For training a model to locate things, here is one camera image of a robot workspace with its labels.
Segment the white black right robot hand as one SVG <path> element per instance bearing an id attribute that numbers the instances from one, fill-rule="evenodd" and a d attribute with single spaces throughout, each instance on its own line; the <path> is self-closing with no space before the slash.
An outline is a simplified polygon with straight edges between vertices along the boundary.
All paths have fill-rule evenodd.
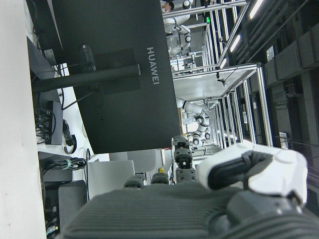
<path id="1" fill-rule="evenodd" d="M 174 185 L 162 180 L 91 199 L 62 239 L 315 239 L 302 212 L 308 166 L 297 151 L 236 143 Z"/>

